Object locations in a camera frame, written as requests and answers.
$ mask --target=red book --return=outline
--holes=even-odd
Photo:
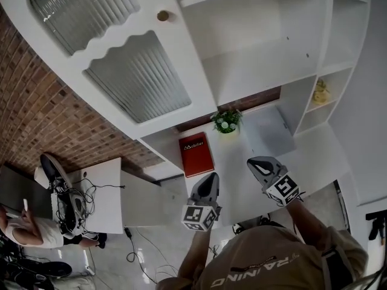
[[[200,132],[179,140],[186,177],[213,171],[213,162],[206,134]]]

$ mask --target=frosted glass panel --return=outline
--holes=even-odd
[[[136,0],[30,0],[38,17],[70,53],[84,50],[111,25],[124,23],[140,6]]]
[[[86,72],[137,123],[191,104],[153,31],[111,48]]]

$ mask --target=floor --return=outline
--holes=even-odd
[[[176,270],[168,265],[179,268],[194,235],[193,231],[186,230],[180,224],[180,215],[176,214],[176,209],[187,199],[184,179],[177,178],[162,182],[161,187],[168,190],[169,195],[172,194],[170,199],[165,198],[165,201],[171,202],[167,212],[170,215],[171,224],[160,227],[131,228],[135,251],[140,256],[145,272],[157,282],[175,276]],[[307,208],[325,225],[335,226],[339,230],[345,228],[341,206],[332,184],[304,200]],[[293,229],[293,223],[285,209],[279,209],[270,216],[272,220]],[[210,246],[220,252],[233,237],[231,227],[215,229],[211,234]],[[157,246],[163,256],[150,241]],[[132,243],[125,234],[109,235],[104,250],[96,247],[83,250],[74,245],[58,250],[39,248],[26,248],[26,250],[26,253],[31,256],[62,260],[73,267],[74,274],[85,273],[85,266],[89,265],[96,272],[93,279],[97,290],[154,289],[153,282],[141,271],[137,259],[133,263],[126,261],[126,255],[132,251]],[[212,257],[213,254],[209,253],[207,261],[211,261]]]

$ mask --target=potted plant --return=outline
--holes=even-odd
[[[218,130],[222,136],[235,137],[239,134],[238,126],[241,117],[240,111],[231,110],[223,113],[216,112],[211,116],[211,120],[215,123],[214,129]]]

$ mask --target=person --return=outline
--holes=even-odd
[[[7,218],[7,211],[0,205],[0,229],[10,240],[23,247],[58,248],[69,244],[82,247],[105,247],[106,234],[100,233],[97,240],[74,236],[68,239],[60,232],[59,225],[46,218],[35,218],[32,211],[23,210],[19,218]]]
[[[349,232],[327,228],[298,199],[286,209],[305,243],[269,222],[237,234],[206,266],[210,230],[198,231],[177,277],[156,289],[334,290],[362,276],[368,255]]]

